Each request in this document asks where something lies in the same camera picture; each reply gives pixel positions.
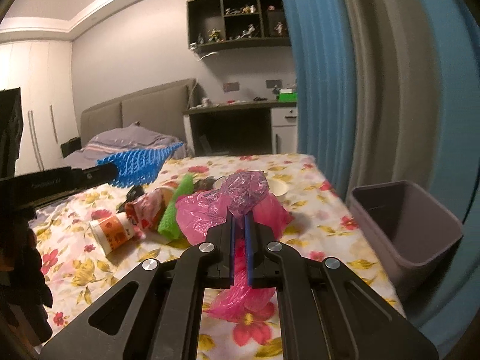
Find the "green foam net sleeve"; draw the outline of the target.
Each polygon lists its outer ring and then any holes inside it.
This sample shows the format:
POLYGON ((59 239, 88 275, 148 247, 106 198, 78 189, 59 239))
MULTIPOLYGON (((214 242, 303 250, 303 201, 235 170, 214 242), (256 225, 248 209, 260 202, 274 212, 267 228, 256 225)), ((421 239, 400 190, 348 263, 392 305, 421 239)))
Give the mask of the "green foam net sleeve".
POLYGON ((173 192, 172 198, 170 199, 157 228, 157 232, 169 242, 177 240, 182 234, 180 226, 176 220, 178 211, 176 203, 180 198, 191 195, 193 191, 194 177, 192 174, 186 173, 173 192))

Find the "orange patterned paper cup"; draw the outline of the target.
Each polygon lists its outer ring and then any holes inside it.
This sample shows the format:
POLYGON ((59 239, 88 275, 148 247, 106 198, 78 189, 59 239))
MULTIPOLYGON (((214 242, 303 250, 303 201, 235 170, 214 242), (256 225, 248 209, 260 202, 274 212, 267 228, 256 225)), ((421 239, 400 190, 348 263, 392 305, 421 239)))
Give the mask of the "orange patterned paper cup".
POLYGON ((124 212, 90 221, 89 226, 105 255, 109 255, 135 236, 134 226, 124 212))

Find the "blue foam net sleeve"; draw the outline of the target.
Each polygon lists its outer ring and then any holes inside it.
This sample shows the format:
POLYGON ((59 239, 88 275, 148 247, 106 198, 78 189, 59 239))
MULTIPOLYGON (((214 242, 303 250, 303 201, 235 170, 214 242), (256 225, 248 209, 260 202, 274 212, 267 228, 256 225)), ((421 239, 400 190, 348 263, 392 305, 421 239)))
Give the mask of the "blue foam net sleeve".
POLYGON ((156 180, 164 163, 183 145, 183 142, 176 142, 161 149, 123 151, 97 160, 96 165, 115 165, 117 175, 109 181, 110 185, 119 188, 148 185, 156 180))

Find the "white striped paper cup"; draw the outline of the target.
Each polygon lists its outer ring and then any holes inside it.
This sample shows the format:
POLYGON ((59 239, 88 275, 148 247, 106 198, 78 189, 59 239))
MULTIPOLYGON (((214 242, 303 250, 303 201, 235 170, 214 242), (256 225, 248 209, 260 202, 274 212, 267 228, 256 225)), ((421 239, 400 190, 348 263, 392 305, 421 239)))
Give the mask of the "white striped paper cup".
MULTIPOLYGON (((224 180, 226 179, 225 176, 219 178, 213 183, 213 189, 219 189, 223 184, 224 180)), ((269 190, 272 194, 274 194, 278 199, 283 198, 286 196, 289 186, 286 182, 281 180, 276 180, 273 178, 267 178, 269 190)))

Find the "pink plastic bag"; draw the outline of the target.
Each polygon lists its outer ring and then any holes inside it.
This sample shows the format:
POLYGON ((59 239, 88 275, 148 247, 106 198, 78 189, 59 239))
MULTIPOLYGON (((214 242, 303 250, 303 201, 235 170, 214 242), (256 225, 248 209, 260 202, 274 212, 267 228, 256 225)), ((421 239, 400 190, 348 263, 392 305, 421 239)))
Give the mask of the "pink plastic bag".
POLYGON ((275 293, 274 289, 253 289, 247 284, 247 257, 243 217, 253 213, 254 220, 272 229, 278 240, 293 216, 269 190, 261 171, 239 172, 224 180, 219 189, 196 192, 176 203, 176 220, 191 245, 206 240, 208 229, 223 224, 230 213, 239 225, 236 231, 233 286, 220 292, 210 304, 208 314, 216 319, 238 322, 246 313, 262 311, 275 293))

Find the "black bedside table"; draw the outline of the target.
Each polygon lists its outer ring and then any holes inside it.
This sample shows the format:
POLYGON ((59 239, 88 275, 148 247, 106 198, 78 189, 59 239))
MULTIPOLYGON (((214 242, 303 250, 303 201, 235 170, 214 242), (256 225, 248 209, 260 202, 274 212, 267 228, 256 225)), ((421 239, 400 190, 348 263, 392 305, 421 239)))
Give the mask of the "black bedside table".
POLYGON ((76 136, 60 145, 63 158, 81 149, 81 139, 76 136))

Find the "floral bed sheet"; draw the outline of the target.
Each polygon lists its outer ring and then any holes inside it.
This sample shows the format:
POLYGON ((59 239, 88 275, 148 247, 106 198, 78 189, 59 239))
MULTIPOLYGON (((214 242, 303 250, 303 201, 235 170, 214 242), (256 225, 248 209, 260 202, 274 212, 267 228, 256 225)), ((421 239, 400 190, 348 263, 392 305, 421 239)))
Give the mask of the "floral bed sheet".
MULTIPOLYGON (((195 179, 221 178, 236 172, 262 171, 287 185, 281 203, 293 215, 282 241, 304 257, 320 261, 335 256, 396 309, 395 288, 352 214, 329 180, 306 154, 245 155, 172 159, 163 165, 156 186, 176 187, 184 174, 195 179)), ((65 328, 87 306, 147 258, 168 261, 187 247, 184 240, 166 242, 155 232, 136 236, 105 254, 89 228, 93 219, 113 213, 125 189, 99 186, 41 209, 32 227, 42 258, 42 273, 53 293, 47 311, 55 332, 65 328)), ((277 304, 247 311, 226 322, 202 316, 199 359, 280 359, 282 347, 277 304)))

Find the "grey striped duvet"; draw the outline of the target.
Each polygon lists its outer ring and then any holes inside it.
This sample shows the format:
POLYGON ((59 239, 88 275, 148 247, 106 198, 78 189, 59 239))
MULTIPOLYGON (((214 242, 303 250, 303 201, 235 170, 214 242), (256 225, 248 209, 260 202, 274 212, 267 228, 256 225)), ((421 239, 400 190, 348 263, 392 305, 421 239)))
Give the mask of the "grey striped duvet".
POLYGON ((84 147, 64 159, 64 166, 86 169, 94 167, 98 160, 109 155, 139 149, 162 149, 178 143, 175 136, 153 132, 139 125, 119 127, 99 133, 84 147))

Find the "black plastic bag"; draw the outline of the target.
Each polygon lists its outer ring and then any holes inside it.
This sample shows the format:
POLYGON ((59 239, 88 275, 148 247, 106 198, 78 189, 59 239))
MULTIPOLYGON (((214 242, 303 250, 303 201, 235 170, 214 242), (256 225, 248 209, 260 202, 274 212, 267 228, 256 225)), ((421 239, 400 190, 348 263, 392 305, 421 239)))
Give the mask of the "black plastic bag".
POLYGON ((136 199, 141 197, 142 195, 145 194, 145 190, 143 189, 143 186, 141 185, 135 185, 133 186, 126 194, 125 200, 120 203, 117 207, 117 213, 124 212, 125 211, 125 206, 128 203, 134 202, 136 199))

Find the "grey upholstered headboard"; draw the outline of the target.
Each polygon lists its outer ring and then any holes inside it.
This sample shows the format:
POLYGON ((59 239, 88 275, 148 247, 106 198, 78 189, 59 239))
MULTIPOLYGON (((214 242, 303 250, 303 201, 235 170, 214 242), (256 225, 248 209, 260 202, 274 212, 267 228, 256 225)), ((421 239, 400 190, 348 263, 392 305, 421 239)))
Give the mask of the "grey upholstered headboard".
POLYGON ((144 88, 82 111, 81 144, 99 133, 132 124, 185 141, 183 113, 195 99, 196 84, 195 79, 185 79, 144 88))

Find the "white drawer cabinet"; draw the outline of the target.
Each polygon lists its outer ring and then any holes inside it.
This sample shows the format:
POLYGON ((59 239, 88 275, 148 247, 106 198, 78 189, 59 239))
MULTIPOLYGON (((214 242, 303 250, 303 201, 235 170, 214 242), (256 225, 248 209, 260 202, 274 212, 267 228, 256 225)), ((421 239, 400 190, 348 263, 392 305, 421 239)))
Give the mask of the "white drawer cabinet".
POLYGON ((270 110, 272 152, 293 154, 298 144, 298 111, 296 107, 274 107, 270 110))

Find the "dark top desk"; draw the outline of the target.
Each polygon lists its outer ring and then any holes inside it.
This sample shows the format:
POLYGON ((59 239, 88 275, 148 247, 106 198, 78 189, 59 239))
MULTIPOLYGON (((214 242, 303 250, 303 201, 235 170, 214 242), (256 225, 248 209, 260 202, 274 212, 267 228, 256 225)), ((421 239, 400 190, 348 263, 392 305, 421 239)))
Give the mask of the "dark top desk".
POLYGON ((273 100, 214 104, 184 112, 186 142, 194 155, 274 155, 270 110, 296 107, 273 100))

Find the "green box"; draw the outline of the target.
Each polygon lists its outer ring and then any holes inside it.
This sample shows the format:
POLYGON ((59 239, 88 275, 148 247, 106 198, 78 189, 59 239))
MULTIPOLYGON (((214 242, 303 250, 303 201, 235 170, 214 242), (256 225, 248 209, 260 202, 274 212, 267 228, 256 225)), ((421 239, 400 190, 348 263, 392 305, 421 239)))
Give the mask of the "green box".
POLYGON ((292 88, 283 88, 277 95, 278 102, 297 102, 297 93, 292 88))

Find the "blue grey curtain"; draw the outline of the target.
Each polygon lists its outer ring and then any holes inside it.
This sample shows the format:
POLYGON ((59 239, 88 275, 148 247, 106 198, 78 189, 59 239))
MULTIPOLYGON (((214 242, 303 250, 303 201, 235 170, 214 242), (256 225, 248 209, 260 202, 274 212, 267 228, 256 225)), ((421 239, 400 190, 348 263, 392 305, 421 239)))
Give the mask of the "blue grey curtain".
POLYGON ((408 180, 461 222, 442 278, 401 301, 442 359, 479 357, 479 25, 462 0, 283 0, 299 148, 349 205, 408 180))

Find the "dark wall shelf unit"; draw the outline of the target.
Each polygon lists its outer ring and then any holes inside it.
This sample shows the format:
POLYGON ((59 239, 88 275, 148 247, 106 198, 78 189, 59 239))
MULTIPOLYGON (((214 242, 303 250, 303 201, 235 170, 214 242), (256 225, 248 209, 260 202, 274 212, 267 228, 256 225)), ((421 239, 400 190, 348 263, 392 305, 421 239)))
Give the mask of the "dark wall shelf unit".
POLYGON ((288 47, 282 0, 190 0, 188 46, 197 55, 251 47, 288 47))

